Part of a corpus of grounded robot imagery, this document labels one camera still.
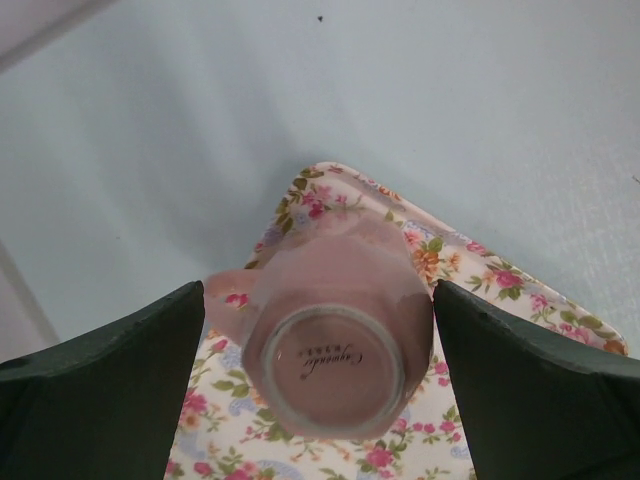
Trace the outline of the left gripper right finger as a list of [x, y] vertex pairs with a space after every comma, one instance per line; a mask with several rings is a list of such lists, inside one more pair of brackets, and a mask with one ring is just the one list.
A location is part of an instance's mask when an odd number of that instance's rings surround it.
[[438, 332], [480, 479], [636, 479], [639, 362], [509, 314], [449, 281]]

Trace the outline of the pink mug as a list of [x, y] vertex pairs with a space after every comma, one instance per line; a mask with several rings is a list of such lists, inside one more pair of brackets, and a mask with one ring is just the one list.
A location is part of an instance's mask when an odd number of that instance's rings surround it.
[[376, 216], [296, 234], [263, 267], [204, 285], [207, 319], [295, 435], [382, 436], [428, 370], [431, 296], [401, 229]]

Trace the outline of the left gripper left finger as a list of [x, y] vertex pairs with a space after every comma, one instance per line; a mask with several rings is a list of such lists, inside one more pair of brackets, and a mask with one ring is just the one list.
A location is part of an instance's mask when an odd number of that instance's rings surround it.
[[190, 282], [2, 363], [2, 478], [163, 478], [203, 321], [203, 285]]

